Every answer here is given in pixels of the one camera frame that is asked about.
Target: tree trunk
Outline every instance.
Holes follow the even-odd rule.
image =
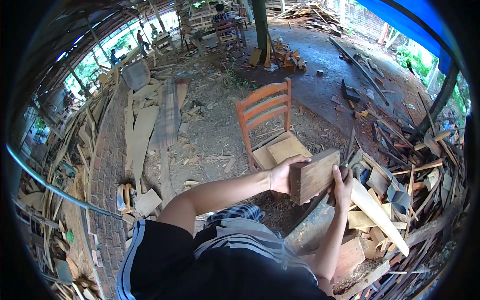
[[[456,84],[456,76],[458,75],[458,67],[457,65],[451,61],[450,67],[448,68],[447,75],[445,77],[444,84],[442,85],[442,89],[438,93],[435,102],[433,103],[432,107],[430,108],[430,115],[432,116],[432,121],[435,124],[437,121],[437,117],[442,111],[442,109],[447,104],[448,99],[452,95],[453,89],[455,88]],[[431,127],[430,120],[428,115],[425,116],[423,121],[418,126],[418,133],[413,135],[410,139],[412,142],[418,141],[427,133],[427,130]]]
[[[252,1],[253,16],[255,17],[255,28],[257,29],[258,48],[262,50],[260,63],[264,63],[267,57],[267,11],[265,0]]]

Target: brick wall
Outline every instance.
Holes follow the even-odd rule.
[[[125,182],[126,143],[124,113],[129,88],[122,82],[117,99],[112,99],[100,125],[95,159],[92,159],[87,197],[92,205],[119,214],[117,186]],[[91,249],[100,250],[103,267],[96,267],[104,299],[117,299],[116,279],[123,256],[127,225],[122,220],[93,211],[87,215]]]
[[[327,0],[325,5],[340,13],[339,0]],[[356,31],[376,40],[380,38],[385,23],[368,9],[351,3],[345,5],[345,19]]]

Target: green plant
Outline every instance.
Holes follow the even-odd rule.
[[[43,131],[46,127],[47,127],[47,125],[45,124],[45,122],[43,122],[43,120],[41,118],[38,118],[36,120],[35,128],[37,128],[40,131]]]

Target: person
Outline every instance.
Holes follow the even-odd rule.
[[[142,35],[140,34],[140,30],[137,33],[137,40],[138,40],[138,44],[140,45],[144,53],[146,53],[144,47],[146,47],[147,51],[150,50],[150,46],[148,45],[147,42],[144,41]]]
[[[119,62],[119,59],[115,57],[115,49],[112,49],[112,55],[110,57],[110,61],[112,62],[113,65],[116,65]]]
[[[232,19],[231,15],[228,12],[225,12],[225,5],[219,3],[219,4],[216,5],[215,10],[216,10],[216,15],[214,15],[212,17],[212,23],[213,24]],[[236,34],[235,30],[231,30],[231,31],[222,33],[221,35],[222,36],[229,36],[229,35],[234,35],[234,34]],[[228,44],[227,45],[227,50],[230,50],[230,49],[232,49],[232,45]]]
[[[268,190],[289,194],[290,165],[310,161],[297,155],[270,170],[197,185],[173,198],[155,222],[135,222],[118,273],[119,299],[333,299],[351,170],[343,182],[333,167],[335,215],[310,265],[262,224],[258,206],[230,207]],[[194,238],[195,217],[224,207]]]

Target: concrete floor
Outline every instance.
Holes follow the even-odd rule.
[[[414,95],[418,97],[417,90],[421,86],[418,80],[394,62],[391,56],[379,51],[377,45],[370,44],[357,36],[336,38],[351,54],[360,51],[365,53],[383,71],[385,78],[381,78],[377,73],[371,76],[381,78],[384,82],[383,89],[395,91],[395,94],[385,94],[391,103],[390,106],[387,106],[376,93],[374,101],[367,98],[367,90],[374,90],[373,87],[355,65],[350,65],[339,58],[338,49],[329,41],[329,34],[303,28],[290,29],[287,25],[277,24],[270,25],[270,33],[272,36],[280,35],[284,43],[289,43],[293,51],[299,49],[299,56],[307,61],[308,70],[303,72],[297,69],[295,73],[291,73],[285,70],[268,72],[260,67],[246,68],[250,56],[244,56],[240,58],[237,62],[238,67],[235,68],[238,77],[262,84],[280,83],[285,77],[291,78],[292,98],[295,101],[338,127],[346,136],[350,136],[352,126],[355,126],[357,138],[367,148],[378,148],[372,140],[372,122],[364,118],[353,118],[354,110],[350,109],[348,101],[343,99],[341,94],[342,79],[345,79],[347,85],[363,92],[363,100],[355,105],[356,111],[365,110],[368,100],[374,108],[383,108],[393,119],[412,123],[403,102],[409,103],[404,99],[412,98]],[[255,28],[250,26],[245,35],[249,43],[247,48],[243,49],[243,53],[248,55],[252,52],[252,48],[257,46]],[[323,70],[324,75],[317,76],[317,70]],[[330,101],[333,95],[336,95],[346,108],[345,113],[337,113],[335,104]],[[411,103],[418,108],[415,101]]]

